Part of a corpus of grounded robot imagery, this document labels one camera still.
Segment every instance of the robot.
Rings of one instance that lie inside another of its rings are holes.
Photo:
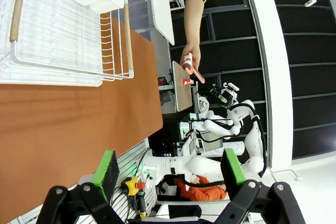
[[[223,89],[213,86],[211,93],[216,96],[220,103],[227,109],[227,118],[215,115],[209,110],[206,99],[200,99],[200,108],[204,108],[200,114],[191,114],[193,118],[190,122],[181,122],[180,128],[189,129],[190,133],[185,137],[196,138],[195,132],[210,131],[220,137],[205,142],[228,140],[231,137],[239,136],[243,129],[243,119],[250,116],[253,122],[253,128],[247,134],[244,140],[245,148],[250,156],[249,160],[242,165],[244,173],[249,178],[256,179],[256,175],[262,177],[266,170],[266,143],[261,126],[260,118],[256,114],[253,103],[246,100],[242,103],[237,101],[237,88],[232,83],[224,83]],[[223,182],[220,162],[208,159],[202,156],[181,156],[181,157],[153,157],[146,154],[142,161],[141,176],[146,181],[146,187],[151,188],[157,185],[167,174],[184,174],[187,182],[186,190],[189,184],[195,179],[196,175],[207,177],[212,181]]]

